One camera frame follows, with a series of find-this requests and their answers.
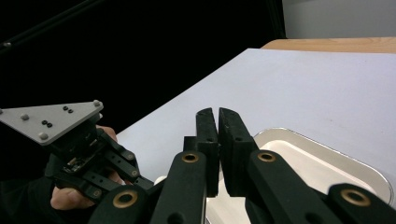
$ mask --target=robotic arm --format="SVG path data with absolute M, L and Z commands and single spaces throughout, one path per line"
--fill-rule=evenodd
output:
M 219 131 L 211 108 L 196 114 L 196 136 L 184 137 L 168 176 L 153 185 L 134 153 L 96 129 L 102 108 L 94 101 L 0 110 L 2 122 L 53 155 L 46 175 L 57 186 L 98 203 L 90 224 L 203 224 L 206 197 L 218 195 L 220 164 L 228 194 L 245 197 L 251 223 L 396 223 L 396 211 L 366 189 L 338 184 L 324 195 L 308 187 L 280 155 L 260 150 L 226 108 L 219 109 Z M 107 179 L 108 167 L 133 184 Z

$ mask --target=metal tray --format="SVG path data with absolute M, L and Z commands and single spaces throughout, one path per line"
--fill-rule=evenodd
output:
M 260 149 L 273 150 L 280 154 L 313 189 L 327 194 L 331 185 L 350 183 L 370 190 L 388 204 L 392 203 L 393 191 L 388 180 L 361 161 L 284 128 L 264 130 L 255 135 L 254 140 Z M 222 172 L 219 179 L 218 197 L 207 199 L 207 222 L 249 223 L 245 198 L 230 197 Z

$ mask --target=wooden surface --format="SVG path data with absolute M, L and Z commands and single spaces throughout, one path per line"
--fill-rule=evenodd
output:
M 396 53 L 396 37 L 278 39 L 267 43 L 262 49 Z

